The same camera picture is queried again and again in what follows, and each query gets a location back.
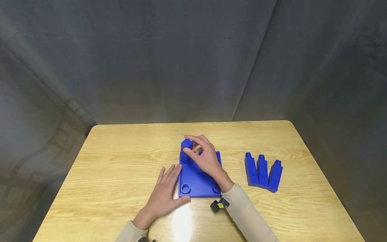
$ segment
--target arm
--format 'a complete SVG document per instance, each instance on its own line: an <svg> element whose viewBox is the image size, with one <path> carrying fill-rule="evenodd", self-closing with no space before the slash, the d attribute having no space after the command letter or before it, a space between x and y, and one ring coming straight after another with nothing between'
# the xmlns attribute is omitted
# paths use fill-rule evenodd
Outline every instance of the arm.
<svg viewBox="0 0 387 242"><path fill-rule="evenodd" d="M259 242L278 241L244 190L238 184L234 184L228 174L221 168L216 158L215 148L208 139L203 135L198 137L186 135L185 138L191 139L194 142L193 148L200 145L197 151L192 151L189 148L184 148L183 151L218 183L222 191L222 197L230 203L227 212L246 240Z"/></svg>
<svg viewBox="0 0 387 242"><path fill-rule="evenodd" d="M116 242L147 241L143 239L148 233L148 228L158 217L164 216L178 206L190 201L189 196L173 199L173 188L182 170L182 166L172 165L164 174L165 168L160 171L159 178L153 189L148 203L129 221L116 238Z"/></svg>

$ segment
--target circular hole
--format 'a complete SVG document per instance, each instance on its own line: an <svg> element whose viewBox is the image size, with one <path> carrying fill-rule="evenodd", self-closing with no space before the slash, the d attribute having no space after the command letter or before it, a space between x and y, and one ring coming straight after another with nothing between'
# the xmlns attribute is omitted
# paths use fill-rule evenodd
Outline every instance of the circular hole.
<svg viewBox="0 0 387 242"><path fill-rule="evenodd" d="M190 191L191 191L191 189L190 189L190 186L188 184L182 185L182 193L188 194L188 193L190 193Z"/></svg>
<svg viewBox="0 0 387 242"><path fill-rule="evenodd" d="M218 184L216 184L216 185L213 186L212 191L213 191L214 193L220 193L220 188L219 188Z"/></svg>

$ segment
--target blue block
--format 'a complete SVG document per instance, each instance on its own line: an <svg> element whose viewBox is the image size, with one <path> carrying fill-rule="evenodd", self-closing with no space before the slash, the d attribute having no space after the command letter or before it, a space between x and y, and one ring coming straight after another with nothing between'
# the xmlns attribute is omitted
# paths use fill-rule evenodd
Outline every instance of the blue block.
<svg viewBox="0 0 387 242"><path fill-rule="evenodd" d="M185 160L187 160L188 159L188 156L187 156L187 154L185 154L184 152L183 152L183 149L184 148L190 148L190 149L192 149L192 147L194 146L194 143L191 141L191 140L189 140L189 139L185 139L185 140L183 140L183 142L182 142L182 149L180 150L180 156L182 156L182 159L185 161Z"/></svg>
<svg viewBox="0 0 387 242"><path fill-rule="evenodd" d="M269 185L269 180L267 178L267 160L265 156L260 154L257 160L257 172L258 172L258 187L267 189Z"/></svg>
<svg viewBox="0 0 387 242"><path fill-rule="evenodd" d="M183 160L184 152L180 152L180 164L182 171L179 175L178 196L190 197L220 197L220 188L215 180L202 171L189 156ZM220 166L220 152L216 152Z"/></svg>
<svg viewBox="0 0 387 242"><path fill-rule="evenodd" d="M280 160L276 160L274 164L271 166L270 174L269 174L269 186L267 188L269 191L271 192L278 191L279 180L281 179L281 175L282 175L282 169L283 167L281 166Z"/></svg>
<svg viewBox="0 0 387 242"><path fill-rule="evenodd" d="M257 173L257 169L255 168L255 160L253 157L251 157L250 152L246 153L245 168L246 168L247 184L249 186L257 187L259 185L258 173Z"/></svg>

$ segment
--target sleeve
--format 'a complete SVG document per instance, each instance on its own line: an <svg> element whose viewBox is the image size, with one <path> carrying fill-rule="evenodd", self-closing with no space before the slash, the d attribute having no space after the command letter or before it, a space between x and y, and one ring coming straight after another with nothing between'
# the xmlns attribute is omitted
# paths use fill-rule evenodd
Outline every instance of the sleeve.
<svg viewBox="0 0 387 242"><path fill-rule="evenodd" d="M245 191L234 184L231 190L222 193L230 204L226 208L247 241L277 242L278 239L267 225Z"/></svg>
<svg viewBox="0 0 387 242"><path fill-rule="evenodd" d="M141 230L134 226L132 221L128 221L116 238L116 242L138 242L141 238L146 237L147 233L148 230Z"/></svg>

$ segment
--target backdrop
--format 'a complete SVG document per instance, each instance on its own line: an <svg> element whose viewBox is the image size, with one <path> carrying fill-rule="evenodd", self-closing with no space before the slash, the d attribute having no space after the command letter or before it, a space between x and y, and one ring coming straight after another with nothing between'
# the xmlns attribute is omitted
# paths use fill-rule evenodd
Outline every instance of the backdrop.
<svg viewBox="0 0 387 242"><path fill-rule="evenodd" d="M387 241L387 2L0 2L0 239L32 240L95 124L294 123Z"/></svg>

